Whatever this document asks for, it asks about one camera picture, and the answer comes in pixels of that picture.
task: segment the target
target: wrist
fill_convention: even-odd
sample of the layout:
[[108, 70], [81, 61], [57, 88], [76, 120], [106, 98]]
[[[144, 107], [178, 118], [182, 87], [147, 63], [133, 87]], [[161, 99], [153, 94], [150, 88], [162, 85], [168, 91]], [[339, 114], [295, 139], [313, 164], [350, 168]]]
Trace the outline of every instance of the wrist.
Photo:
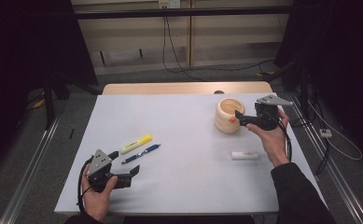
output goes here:
[[280, 156], [271, 157], [271, 162], [274, 167], [277, 167], [279, 165], [289, 163], [289, 159], [286, 155], [280, 155]]
[[101, 213], [87, 211], [87, 214], [99, 222], [104, 222], [104, 220], [105, 220], [105, 216], [103, 216], [103, 214], [101, 214]]
[[81, 223], [83, 222], [87, 222], [87, 223], [95, 223], [95, 224], [102, 224], [103, 221], [102, 220], [98, 220], [96, 217], [93, 217], [91, 214], [84, 212], [81, 214], [81, 218], [82, 220], [80, 221]]

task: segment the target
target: black sleeve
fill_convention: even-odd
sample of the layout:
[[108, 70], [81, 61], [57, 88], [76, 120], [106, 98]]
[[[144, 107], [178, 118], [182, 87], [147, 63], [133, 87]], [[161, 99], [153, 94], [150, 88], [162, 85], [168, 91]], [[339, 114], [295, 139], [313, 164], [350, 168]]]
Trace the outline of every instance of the black sleeve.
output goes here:
[[103, 224], [97, 221], [93, 217], [89, 216], [88, 213], [81, 213], [79, 216], [69, 217], [64, 224]]
[[281, 224], [336, 223], [317, 190], [297, 164], [290, 162], [274, 168], [272, 179], [277, 192]]

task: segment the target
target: white eraser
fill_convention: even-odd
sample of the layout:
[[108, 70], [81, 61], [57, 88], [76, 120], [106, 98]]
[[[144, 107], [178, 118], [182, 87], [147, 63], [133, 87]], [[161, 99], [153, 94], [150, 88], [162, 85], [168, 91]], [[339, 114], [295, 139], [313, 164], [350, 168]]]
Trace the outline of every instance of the white eraser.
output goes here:
[[259, 160], [259, 154], [257, 152], [241, 152], [232, 151], [230, 157], [233, 161], [257, 161]]

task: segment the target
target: power strip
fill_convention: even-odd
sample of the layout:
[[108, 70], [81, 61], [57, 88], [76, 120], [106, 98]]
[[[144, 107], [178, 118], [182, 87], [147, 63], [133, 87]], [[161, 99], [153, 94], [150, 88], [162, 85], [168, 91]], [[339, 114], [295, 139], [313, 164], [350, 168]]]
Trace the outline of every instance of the power strip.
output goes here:
[[169, 0], [169, 8], [181, 8], [180, 0]]
[[331, 138], [332, 133], [330, 132], [330, 129], [320, 129], [320, 137], [322, 137], [322, 138]]
[[159, 0], [159, 8], [166, 9], [169, 7], [169, 0]]

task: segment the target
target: highlighter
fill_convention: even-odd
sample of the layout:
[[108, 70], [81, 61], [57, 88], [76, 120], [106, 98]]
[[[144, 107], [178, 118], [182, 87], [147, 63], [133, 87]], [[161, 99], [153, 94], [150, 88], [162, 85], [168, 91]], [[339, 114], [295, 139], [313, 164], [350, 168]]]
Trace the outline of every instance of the highlighter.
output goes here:
[[141, 138], [139, 138], [138, 140], [124, 146], [123, 148], [120, 149], [120, 154], [126, 154], [130, 151], [132, 151], [133, 149], [142, 146], [143, 144], [149, 142], [152, 140], [152, 136], [151, 134], [146, 134], [144, 136], [142, 136]]

